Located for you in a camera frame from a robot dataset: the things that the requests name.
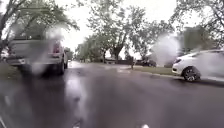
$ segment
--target white pickup truck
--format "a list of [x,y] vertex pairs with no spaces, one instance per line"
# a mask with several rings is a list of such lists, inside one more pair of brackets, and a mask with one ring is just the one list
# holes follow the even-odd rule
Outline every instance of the white pickup truck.
[[6,62],[21,73],[41,74],[53,70],[63,75],[68,67],[67,55],[61,43],[54,40],[14,40],[10,43]]

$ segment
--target curb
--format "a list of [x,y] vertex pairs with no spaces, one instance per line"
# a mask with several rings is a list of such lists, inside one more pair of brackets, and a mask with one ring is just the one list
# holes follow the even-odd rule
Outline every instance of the curb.
[[166,78],[173,78],[173,79],[180,79],[180,76],[171,76],[171,75],[161,75],[161,74],[155,74],[155,73],[150,73],[150,72],[141,72],[141,71],[134,71],[130,70],[131,72],[136,72],[136,73],[141,73],[141,74],[146,74],[146,75],[151,75],[151,76],[157,76],[157,77],[166,77]]

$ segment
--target distant vehicle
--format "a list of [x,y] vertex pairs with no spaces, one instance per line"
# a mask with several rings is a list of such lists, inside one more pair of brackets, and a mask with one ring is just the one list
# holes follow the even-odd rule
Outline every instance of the distant vehicle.
[[53,70],[63,75],[68,67],[67,55],[60,42],[53,40],[14,40],[6,62],[21,73]]
[[156,67],[156,62],[153,60],[142,61],[142,66]]
[[186,81],[209,79],[224,81],[224,51],[207,50],[178,57],[172,72]]

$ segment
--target asphalt road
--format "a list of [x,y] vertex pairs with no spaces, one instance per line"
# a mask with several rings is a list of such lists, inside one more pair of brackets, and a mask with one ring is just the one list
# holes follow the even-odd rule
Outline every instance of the asphalt road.
[[0,79],[0,116],[4,128],[223,128],[224,88],[72,62],[63,77]]

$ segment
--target truck taillight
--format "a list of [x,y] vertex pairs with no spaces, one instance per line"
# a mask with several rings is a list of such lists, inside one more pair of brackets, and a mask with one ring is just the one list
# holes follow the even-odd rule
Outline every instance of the truck taillight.
[[54,44],[54,49],[53,49],[53,53],[59,53],[60,52],[60,46],[59,44]]

